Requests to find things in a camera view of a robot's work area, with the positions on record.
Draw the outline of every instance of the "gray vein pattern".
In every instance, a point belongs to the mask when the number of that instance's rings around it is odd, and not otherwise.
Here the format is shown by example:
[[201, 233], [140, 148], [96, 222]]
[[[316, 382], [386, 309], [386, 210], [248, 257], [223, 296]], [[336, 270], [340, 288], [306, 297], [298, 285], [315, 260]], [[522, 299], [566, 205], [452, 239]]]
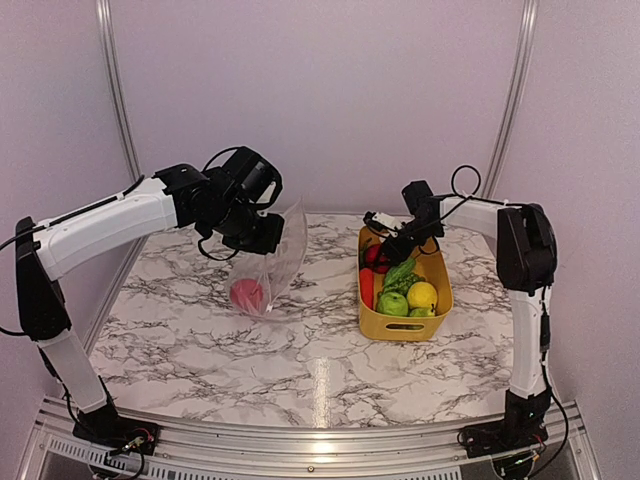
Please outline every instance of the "gray vein pattern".
[[[454, 308], [425, 343], [358, 328], [355, 215], [308, 215], [309, 247], [271, 317], [235, 311], [233, 260], [197, 233], [152, 236], [91, 356], [116, 404], [176, 417], [270, 426], [370, 427], [498, 413], [512, 365], [509, 300], [482, 236], [440, 241]], [[221, 245], [212, 253], [223, 256]]]

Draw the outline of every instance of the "marble tabletop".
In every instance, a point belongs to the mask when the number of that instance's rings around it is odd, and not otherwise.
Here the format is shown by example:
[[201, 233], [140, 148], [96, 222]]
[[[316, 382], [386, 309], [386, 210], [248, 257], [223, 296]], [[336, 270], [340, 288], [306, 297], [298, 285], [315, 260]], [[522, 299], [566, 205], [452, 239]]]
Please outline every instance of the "marble tabletop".
[[[309, 246], [272, 318], [235, 311], [233, 261], [201, 256], [191, 229], [152, 236], [93, 349], [118, 406], [226, 423], [410, 425], [503, 410], [509, 300], [482, 236], [440, 241], [454, 308], [432, 340], [372, 341], [358, 328], [354, 215], [308, 215]], [[213, 253], [223, 254], [221, 245]]]

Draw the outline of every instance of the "yellow fruit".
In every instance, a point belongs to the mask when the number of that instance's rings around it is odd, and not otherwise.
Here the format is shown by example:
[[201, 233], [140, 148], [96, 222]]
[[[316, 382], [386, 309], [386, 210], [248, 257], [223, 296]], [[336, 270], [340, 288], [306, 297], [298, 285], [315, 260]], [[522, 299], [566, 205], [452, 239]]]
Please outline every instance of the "yellow fruit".
[[433, 308], [438, 304], [438, 291], [429, 282], [417, 282], [411, 285], [407, 300], [411, 309]]

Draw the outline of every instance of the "yellow bin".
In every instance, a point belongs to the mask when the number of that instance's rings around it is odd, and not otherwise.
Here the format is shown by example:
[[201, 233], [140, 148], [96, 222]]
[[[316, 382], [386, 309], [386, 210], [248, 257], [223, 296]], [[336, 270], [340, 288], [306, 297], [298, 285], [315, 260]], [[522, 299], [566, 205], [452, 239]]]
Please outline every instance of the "yellow bin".
[[[358, 236], [358, 251], [365, 244], [368, 246], [380, 243], [379, 238], [366, 227], [360, 230]], [[433, 239], [429, 239], [422, 247], [425, 252], [433, 252], [436, 249]], [[373, 340], [390, 340], [396, 342], [424, 342], [436, 333], [444, 318], [453, 307], [453, 292], [444, 264], [442, 253], [421, 255], [416, 248], [411, 254], [416, 259], [414, 272], [431, 283], [438, 291], [438, 305], [435, 317], [392, 317], [383, 315], [368, 308], [360, 295], [360, 276], [358, 275], [358, 300], [360, 303], [360, 330], [365, 337]], [[374, 309], [378, 302], [378, 292], [382, 290], [384, 282], [383, 274], [375, 274], [374, 279]]]

